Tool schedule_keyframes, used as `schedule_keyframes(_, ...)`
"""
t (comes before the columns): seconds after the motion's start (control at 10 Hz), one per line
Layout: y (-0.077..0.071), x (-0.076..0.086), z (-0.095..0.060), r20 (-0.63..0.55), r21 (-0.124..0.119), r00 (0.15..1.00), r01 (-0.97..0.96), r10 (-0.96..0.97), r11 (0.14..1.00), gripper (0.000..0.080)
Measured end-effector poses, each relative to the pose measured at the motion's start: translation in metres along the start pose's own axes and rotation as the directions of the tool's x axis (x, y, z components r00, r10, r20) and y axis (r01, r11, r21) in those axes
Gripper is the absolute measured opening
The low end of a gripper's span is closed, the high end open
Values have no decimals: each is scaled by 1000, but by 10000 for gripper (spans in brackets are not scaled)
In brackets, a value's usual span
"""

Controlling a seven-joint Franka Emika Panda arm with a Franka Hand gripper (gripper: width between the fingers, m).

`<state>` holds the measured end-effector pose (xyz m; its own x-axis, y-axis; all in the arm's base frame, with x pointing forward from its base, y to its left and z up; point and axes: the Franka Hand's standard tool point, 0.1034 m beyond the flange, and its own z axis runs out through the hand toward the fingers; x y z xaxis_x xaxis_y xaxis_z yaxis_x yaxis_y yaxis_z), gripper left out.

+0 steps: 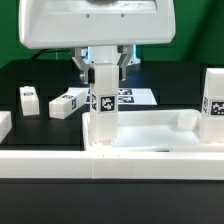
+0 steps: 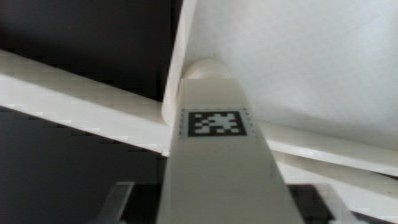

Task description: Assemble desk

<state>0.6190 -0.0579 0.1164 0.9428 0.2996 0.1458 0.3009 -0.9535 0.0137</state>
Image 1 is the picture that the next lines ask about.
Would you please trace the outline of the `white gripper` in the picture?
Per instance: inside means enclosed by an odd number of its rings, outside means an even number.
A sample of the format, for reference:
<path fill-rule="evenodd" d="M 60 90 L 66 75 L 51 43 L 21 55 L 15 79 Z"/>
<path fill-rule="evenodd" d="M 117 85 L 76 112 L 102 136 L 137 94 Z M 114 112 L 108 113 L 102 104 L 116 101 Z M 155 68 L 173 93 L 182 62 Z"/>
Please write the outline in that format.
<path fill-rule="evenodd" d="M 19 38 L 29 49 L 72 48 L 83 84 L 95 82 L 80 47 L 118 46 L 119 79 L 132 45 L 163 44 L 176 33 L 173 0 L 20 0 Z"/>

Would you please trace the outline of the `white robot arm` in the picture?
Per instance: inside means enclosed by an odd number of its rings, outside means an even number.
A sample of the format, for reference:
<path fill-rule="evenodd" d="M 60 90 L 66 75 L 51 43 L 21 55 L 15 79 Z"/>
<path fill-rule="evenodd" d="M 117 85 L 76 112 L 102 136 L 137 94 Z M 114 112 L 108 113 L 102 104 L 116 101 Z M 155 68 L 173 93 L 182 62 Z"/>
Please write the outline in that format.
<path fill-rule="evenodd" d="M 20 0 L 19 38 L 29 49 L 69 48 L 81 70 L 113 63 L 126 76 L 135 45 L 164 44 L 176 33 L 173 0 Z"/>

